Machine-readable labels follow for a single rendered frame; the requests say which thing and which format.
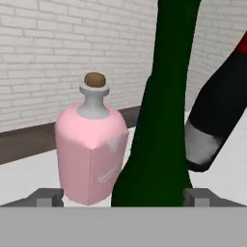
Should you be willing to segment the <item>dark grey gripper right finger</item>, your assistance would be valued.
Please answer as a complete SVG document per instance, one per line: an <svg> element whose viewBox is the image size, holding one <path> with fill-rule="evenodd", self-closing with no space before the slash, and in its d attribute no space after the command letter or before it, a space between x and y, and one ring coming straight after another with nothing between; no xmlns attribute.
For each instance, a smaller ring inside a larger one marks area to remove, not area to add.
<svg viewBox="0 0 247 247"><path fill-rule="evenodd" d="M242 204L218 197L207 188L185 188L184 206L193 207L242 207Z"/></svg>

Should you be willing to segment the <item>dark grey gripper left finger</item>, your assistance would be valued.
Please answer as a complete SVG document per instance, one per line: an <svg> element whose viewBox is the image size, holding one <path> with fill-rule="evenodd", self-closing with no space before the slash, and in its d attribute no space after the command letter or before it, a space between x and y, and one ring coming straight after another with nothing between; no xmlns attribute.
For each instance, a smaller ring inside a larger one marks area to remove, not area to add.
<svg viewBox="0 0 247 247"><path fill-rule="evenodd" d="M64 190L62 188L39 188L27 198L13 201L5 204L5 206L19 207L53 207L64 206L63 202Z"/></svg>

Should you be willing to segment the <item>pink corked glass bottle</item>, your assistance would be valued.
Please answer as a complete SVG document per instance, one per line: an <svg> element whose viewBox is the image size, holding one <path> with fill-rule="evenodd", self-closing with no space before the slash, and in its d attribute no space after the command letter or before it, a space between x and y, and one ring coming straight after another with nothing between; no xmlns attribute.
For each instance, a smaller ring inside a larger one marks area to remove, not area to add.
<svg viewBox="0 0 247 247"><path fill-rule="evenodd" d="M106 105L106 78L89 72L79 86L85 100L66 108L55 123L59 181L68 199L91 206L106 199L122 170L128 129Z"/></svg>

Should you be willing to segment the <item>dark green glass bottle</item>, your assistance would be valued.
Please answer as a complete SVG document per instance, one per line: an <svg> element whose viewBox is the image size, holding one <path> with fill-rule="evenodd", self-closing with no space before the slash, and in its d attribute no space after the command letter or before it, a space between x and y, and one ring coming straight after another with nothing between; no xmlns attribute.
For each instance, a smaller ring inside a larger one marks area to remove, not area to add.
<svg viewBox="0 0 247 247"><path fill-rule="evenodd" d="M201 1L158 0L151 75L112 206L182 206L183 190L192 186L185 160L184 110Z"/></svg>

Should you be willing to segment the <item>black bottle with red cap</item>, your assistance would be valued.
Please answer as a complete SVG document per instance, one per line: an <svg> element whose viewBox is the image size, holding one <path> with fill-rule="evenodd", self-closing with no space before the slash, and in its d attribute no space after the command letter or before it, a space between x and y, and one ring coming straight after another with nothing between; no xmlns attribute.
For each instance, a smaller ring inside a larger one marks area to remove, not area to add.
<svg viewBox="0 0 247 247"><path fill-rule="evenodd" d="M247 31L201 88L184 127L186 162L207 171L247 107Z"/></svg>

